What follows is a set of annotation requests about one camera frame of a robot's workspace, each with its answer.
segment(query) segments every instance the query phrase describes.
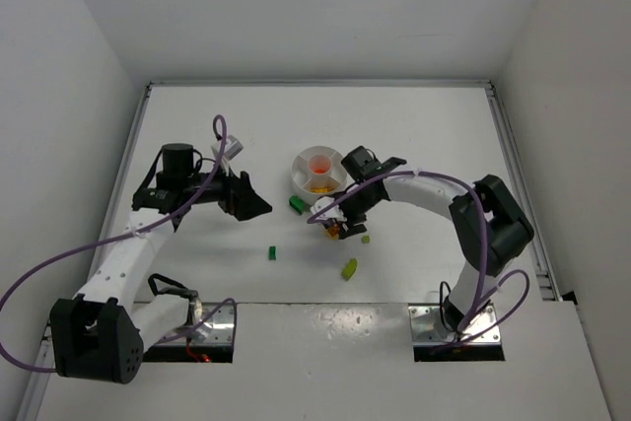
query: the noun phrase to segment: green block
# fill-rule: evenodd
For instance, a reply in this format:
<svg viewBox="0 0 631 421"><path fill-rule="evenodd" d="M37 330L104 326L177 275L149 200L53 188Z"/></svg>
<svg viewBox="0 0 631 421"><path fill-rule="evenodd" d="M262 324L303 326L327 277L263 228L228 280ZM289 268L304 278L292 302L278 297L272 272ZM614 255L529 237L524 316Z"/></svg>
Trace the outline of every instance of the green block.
<svg viewBox="0 0 631 421"><path fill-rule="evenodd" d="M289 205L292 209L294 209L298 214L300 214L301 216L303 215L303 213L309 209L309 206L307 205L307 203L305 201L303 201L300 197L298 196L292 196L289 198Z"/></svg>
<svg viewBox="0 0 631 421"><path fill-rule="evenodd" d="M346 266L342 270L342 278L346 281L350 280L357 270L357 258L351 258L351 261L346 263Z"/></svg>

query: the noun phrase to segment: purple cable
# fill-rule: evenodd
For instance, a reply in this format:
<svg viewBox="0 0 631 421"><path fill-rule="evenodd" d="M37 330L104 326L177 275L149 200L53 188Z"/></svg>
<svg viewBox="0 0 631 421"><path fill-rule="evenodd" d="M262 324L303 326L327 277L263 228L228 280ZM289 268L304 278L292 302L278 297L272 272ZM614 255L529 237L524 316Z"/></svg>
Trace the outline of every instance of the purple cable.
<svg viewBox="0 0 631 421"><path fill-rule="evenodd" d="M383 175L377 175L377 176L371 177L370 179L367 179L361 184L358 184L351 191L348 191L343 196L335 199L328 206L317 211L315 214L313 214L312 217L307 219L307 223L315 224L315 223L321 222L318 219L319 216L331 210L333 207L338 206L340 203L344 202L353 194L358 193L359 191L364 189L366 186L374 182L380 181L382 179L386 179L387 177L393 177L393 176L423 176L423 177L430 177L433 179L442 179L444 181L454 182L458 186L461 186L462 188L464 188L464 190L466 190L466 192L468 192L473 198L473 202L475 202L475 207L477 209L478 226L480 227L480 232L482 234L481 239L480 239L481 240L480 243L482 245L481 250L480 250L480 268L478 269L479 276L477 279L477 285L475 287L475 295L473 296L473 302L471 303L471 308L464 315L464 317L462 318L462 320L460 321L457 327L458 330L462 330L463 328L466 328L469 326L469 324L471 323L471 321L477 314L480 303L484 301L481 298L481 296L482 296L482 291L484 290L484 277L486 275L486 265L487 265L487 258L488 258L488 241L489 241L488 229L486 227L486 219L484 217L484 208L482 207L482 202L480 201L480 198L478 197L475 190L466 182L462 181L461 179L458 179L457 177L443 175L440 173L433 173L433 172L392 172L392 173L386 173Z"/></svg>
<svg viewBox="0 0 631 421"><path fill-rule="evenodd" d="M494 327L497 327L498 325L500 325L502 322L504 322L506 319L508 319L510 316L512 316L516 310L518 310L520 308L520 306L524 303L524 301L526 300L526 297L528 296L528 293L530 292L530 278L528 277L528 274L521 270L521 269L516 269L516 270L511 270L509 271L506 275L504 275L499 283L497 284L497 287L492 288L491 290L489 290L483 297L482 300L485 301L487 299L489 299L491 296L493 296L495 294L495 292L497 291L498 287L502 286L506 280L508 280L509 278L511 278L513 275L517 275L520 274L524 277L525 281L526 281L526 286L524 287L524 292L522 293L522 296L520 297L520 299L516 302L516 304L509 309L509 311L503 315L502 317L500 317L499 319L497 319L495 321L495 323L493 325L489 325L486 329L484 330L480 330L477 334L473 334L469 337L466 337L465 339L456 341L456 342L449 342L447 344L443 344L440 345L439 347L437 347L435 349L435 352L442 352L443 350L446 349L457 349L458 347L462 347L464 345L466 345L468 342L477 339L479 336L484 335L485 333L487 333L489 330L491 330Z"/></svg>
<svg viewBox="0 0 631 421"><path fill-rule="evenodd" d="M22 284L25 281L27 281L29 278L31 278L34 274L36 274L43 268L53 264L54 262L63 260L64 258L68 258L69 256L72 256L72 255L76 255L77 253L81 253L82 251L93 250L99 246L106 246L108 244L113 244L114 242L124 241L126 239L133 237L134 235L149 232L157 228L158 226L162 226L164 223L173 220L175 217L179 216L179 214L181 214L182 212L187 211L188 208L192 206L193 203L199 198L199 196L201 196L201 194L204 192L206 187L208 187L208 185L210 184L210 181L213 180L213 177L215 177L215 174L217 173L217 171L219 170L219 167L221 166L221 159L224 156L224 151L226 149L226 137L228 136L228 133L227 133L226 119L224 118L223 115L217 114L215 118L213 119L214 130L216 130L217 122L221 122L222 132L223 132L221 144L219 147L219 154L216 157L217 161L213 165L213 168L208 174L208 177L204 179L204 182L202 182L201 186L199 186L199 189L197 189L197 191L190 197L190 199L188 199L185 203L183 203L178 209L176 209L171 214L163 217L162 219L157 220L156 222L152 224L149 224L145 227L137 229L134 232L128 232L126 234L121 234L120 236L109 237L107 239L103 239L102 241L94 242L93 244L87 244L85 246L78 246L77 248L73 248L71 250L64 251L63 253L59 253L53 258L49 258L48 260L43 261L39 265L31 268L24 275L18 278L18 280L9 287L7 292L4 295L2 295L2 298L0 298L0 312L2 312L4 306L7 304L7 301L9 301L9 298L11 298L11 295L13 295L15 291L20 286L22 286ZM0 356L2 356L10 364L13 364L20 369L28 370L30 372L35 372L37 374L54 374L56 372L55 369L36 367L35 365L25 364L24 362L19 361L18 359L13 357L9 352L7 352L7 349L4 348L1 342L0 342Z"/></svg>

